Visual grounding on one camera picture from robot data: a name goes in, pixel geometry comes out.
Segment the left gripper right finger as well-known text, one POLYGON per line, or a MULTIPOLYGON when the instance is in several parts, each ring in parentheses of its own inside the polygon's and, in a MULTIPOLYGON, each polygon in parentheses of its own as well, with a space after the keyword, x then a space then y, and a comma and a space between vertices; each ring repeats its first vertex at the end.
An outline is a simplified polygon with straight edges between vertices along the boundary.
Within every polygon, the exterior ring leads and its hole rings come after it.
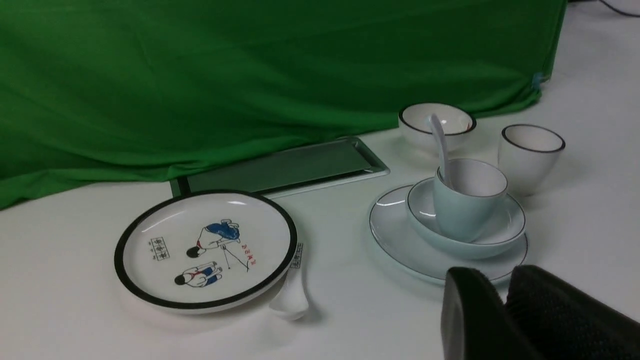
POLYGON ((637 360, 640 324, 535 265, 510 276, 506 310, 547 360, 637 360))

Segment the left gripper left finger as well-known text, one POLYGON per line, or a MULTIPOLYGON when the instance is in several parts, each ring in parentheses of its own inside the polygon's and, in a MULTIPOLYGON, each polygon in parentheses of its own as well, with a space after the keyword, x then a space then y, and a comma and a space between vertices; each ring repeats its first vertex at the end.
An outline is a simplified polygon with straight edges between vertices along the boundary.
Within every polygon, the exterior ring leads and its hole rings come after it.
POLYGON ((542 360, 496 288, 473 268, 448 269, 440 317, 446 360, 542 360))

